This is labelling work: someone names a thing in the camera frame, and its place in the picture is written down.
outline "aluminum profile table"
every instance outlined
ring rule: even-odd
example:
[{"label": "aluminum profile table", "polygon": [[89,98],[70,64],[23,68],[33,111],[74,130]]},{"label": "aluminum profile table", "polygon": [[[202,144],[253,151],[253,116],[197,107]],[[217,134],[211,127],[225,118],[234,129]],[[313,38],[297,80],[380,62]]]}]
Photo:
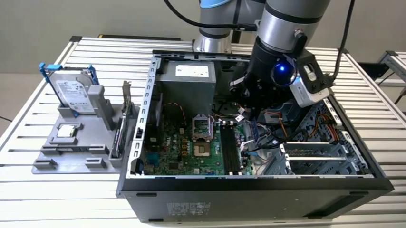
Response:
[{"label": "aluminum profile table", "polygon": [[[250,54],[253,45],[233,52]],[[122,103],[123,80],[131,81],[139,105],[153,50],[191,51],[191,42],[83,38],[70,42],[57,64],[98,70],[106,96]],[[334,71],[338,51],[309,48],[325,72]],[[281,224],[276,221],[183,223],[191,227],[406,227],[406,118],[349,54],[344,54],[336,86],[337,99],[392,179],[396,190],[330,221]],[[125,199],[115,196],[119,174],[34,175],[31,164],[58,118],[58,98],[45,81],[0,138],[0,227],[149,227],[141,224]]]},{"label": "aluminum profile table", "polygon": [[406,52],[386,51],[378,63],[385,63],[401,79],[386,79],[381,86],[406,87]]}]

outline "wire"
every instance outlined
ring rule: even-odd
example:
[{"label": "wire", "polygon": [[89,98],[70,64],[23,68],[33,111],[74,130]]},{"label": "wire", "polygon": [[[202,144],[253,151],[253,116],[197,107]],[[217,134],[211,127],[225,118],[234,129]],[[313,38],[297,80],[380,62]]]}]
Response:
[{"label": "wire", "polygon": [[[322,117],[324,120],[326,120],[326,119],[330,119],[330,120],[332,120],[332,117],[330,117],[330,116],[328,116],[326,114],[318,113],[318,114],[317,114],[317,123],[316,123],[316,127],[314,127],[314,129],[313,129],[313,131],[312,131],[309,137],[312,137],[312,136],[316,134],[316,132],[317,132],[317,129],[318,129],[318,118],[320,118],[320,117]],[[336,130],[334,130],[334,128],[333,128],[333,126],[332,126],[330,124],[328,124],[328,129],[329,129],[329,131],[330,131],[332,138],[333,138],[334,140],[340,140],[338,134],[337,134],[337,132],[336,132]]]},{"label": "wire", "polygon": [[270,161],[272,161],[272,160],[268,160],[268,161],[258,167],[258,169],[256,170],[256,175],[258,175],[258,171],[260,171],[261,167],[264,167],[264,165],[268,164]]},{"label": "wire", "polygon": [[386,78],[384,78],[382,81],[381,81],[377,85],[380,86],[380,85],[382,84],[382,82],[385,82],[385,80],[386,80],[392,75],[394,75],[394,72],[392,72],[392,73],[386,76]]},{"label": "wire", "polygon": [[398,96],[398,99],[396,100],[394,104],[398,104],[398,103],[400,103],[402,97],[404,97],[402,95]]},{"label": "wire", "polygon": [[286,129],[285,129],[285,126],[284,126],[284,121],[282,121],[282,112],[265,112],[268,114],[277,114],[280,115],[280,123],[281,123],[281,127],[282,127],[282,130],[284,130],[284,134],[285,134],[285,137],[288,137],[288,133],[286,133]]},{"label": "wire", "polygon": [[7,120],[7,121],[12,122],[12,120],[11,120],[11,119],[8,119],[8,118],[6,118],[6,117],[3,117],[3,116],[0,116],[0,119]]},{"label": "wire", "polygon": [[170,10],[173,11],[173,13],[190,25],[202,27],[202,28],[211,28],[211,29],[217,29],[217,28],[234,28],[234,29],[240,29],[240,30],[246,30],[246,31],[257,31],[257,25],[256,24],[222,24],[222,25],[214,25],[214,24],[202,24],[197,21],[193,21],[191,19],[189,19],[187,17],[185,17],[179,11],[175,9],[175,7],[173,6],[173,4],[170,3],[169,0],[165,0],[165,3],[167,5],[167,7],[170,8]]},{"label": "wire", "polygon": [[356,4],[356,0],[352,0],[350,6],[349,6],[348,18],[346,18],[345,27],[344,27],[344,33],[342,33],[342,44],[341,44],[341,47],[338,49],[338,55],[337,55],[337,61],[336,61],[336,69],[334,69],[334,73],[333,73],[333,80],[337,78],[337,75],[338,75],[338,72],[340,72],[340,68],[341,68],[341,60],[342,60],[345,43],[348,41],[348,36],[349,36],[349,30],[350,30],[350,22],[352,22],[352,15],[353,15],[354,4]]},{"label": "wire", "polygon": [[179,107],[179,109],[182,111],[182,115],[183,115],[185,126],[186,126],[186,115],[185,115],[185,110],[183,110],[182,106],[175,102],[167,102],[165,105],[177,105]]},{"label": "wire", "polygon": [[[328,116],[326,114],[322,114],[322,115],[324,115],[328,119],[333,120],[333,118],[332,118],[330,116]],[[340,140],[340,136],[338,136],[338,134],[337,134],[337,132],[336,132],[336,130],[334,130],[333,125],[330,124],[330,125],[328,125],[328,127],[329,127],[329,130],[330,130],[332,136],[336,138],[334,140]]]}]

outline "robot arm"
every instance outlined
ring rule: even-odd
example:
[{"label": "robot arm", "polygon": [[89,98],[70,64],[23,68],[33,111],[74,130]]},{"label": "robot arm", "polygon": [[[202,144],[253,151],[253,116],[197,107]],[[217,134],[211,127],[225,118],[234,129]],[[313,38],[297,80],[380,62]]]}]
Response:
[{"label": "robot arm", "polygon": [[[261,19],[266,0],[202,0],[201,23],[253,24]],[[199,28],[194,51],[232,53],[232,28]]]},{"label": "robot arm", "polygon": [[356,0],[349,8],[333,75],[322,73],[316,56],[305,49],[330,0],[201,0],[202,23],[189,20],[169,0],[165,2],[187,23],[201,27],[194,51],[230,53],[232,29],[252,29],[242,23],[254,23],[262,17],[256,21],[258,36],[246,72],[230,82],[230,93],[238,103],[253,110],[250,119],[258,117],[261,110],[293,98],[306,107],[328,97],[338,74]]}]

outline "white label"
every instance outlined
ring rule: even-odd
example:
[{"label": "white label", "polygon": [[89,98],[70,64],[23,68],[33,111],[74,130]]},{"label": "white label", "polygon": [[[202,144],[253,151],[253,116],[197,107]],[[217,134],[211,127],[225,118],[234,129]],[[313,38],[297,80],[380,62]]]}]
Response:
[{"label": "white label", "polygon": [[246,111],[245,108],[241,107],[241,108],[240,108],[240,113],[244,114],[245,111]]},{"label": "white label", "polygon": [[238,117],[236,117],[236,120],[240,122],[244,120],[244,115],[240,115]]},{"label": "white label", "polygon": [[178,65],[175,76],[209,77],[209,66]]},{"label": "white label", "polygon": [[199,216],[209,214],[210,207],[210,202],[175,202],[167,203],[167,212],[171,216]]},{"label": "white label", "polygon": [[91,105],[83,84],[78,81],[58,80],[57,85],[70,108],[79,113],[93,113],[94,106]]}]

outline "black cable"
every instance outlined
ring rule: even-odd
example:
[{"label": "black cable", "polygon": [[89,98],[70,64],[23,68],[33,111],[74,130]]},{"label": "black cable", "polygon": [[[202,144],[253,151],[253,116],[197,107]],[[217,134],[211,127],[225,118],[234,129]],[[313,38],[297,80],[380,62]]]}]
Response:
[{"label": "black cable", "polygon": [[341,47],[338,49],[338,56],[337,56],[337,61],[336,61],[336,69],[334,69],[334,73],[333,73],[333,80],[337,78],[340,68],[341,68],[341,60],[342,60],[345,43],[348,41],[349,30],[350,30],[350,22],[352,22],[354,4],[356,4],[356,0],[352,0],[350,7],[349,7],[349,12],[348,12],[348,19],[346,19],[345,27],[344,27],[342,44],[341,44]]},{"label": "black cable", "polygon": [[382,84],[382,82],[385,82],[385,80],[392,76],[394,74],[394,72],[392,72],[388,76],[386,76],[386,78],[384,78],[384,80],[377,84],[378,86]]},{"label": "black cable", "polygon": [[8,119],[8,118],[6,118],[6,117],[3,117],[3,116],[0,116],[0,119],[7,120],[7,121],[12,122],[12,120],[11,120],[11,119]]},{"label": "black cable", "polygon": [[396,102],[394,102],[396,105],[400,103],[402,97],[404,97],[402,95],[398,96],[398,99],[397,99]]},{"label": "black cable", "polygon": [[186,18],[179,11],[175,9],[173,4],[170,3],[169,0],[165,0],[165,3],[170,10],[174,12],[174,14],[189,24],[202,27],[202,28],[210,28],[210,29],[221,29],[221,28],[234,28],[245,31],[257,31],[257,25],[252,24],[222,24],[222,25],[213,25],[213,24],[202,24],[197,21],[193,21],[191,19]]}]

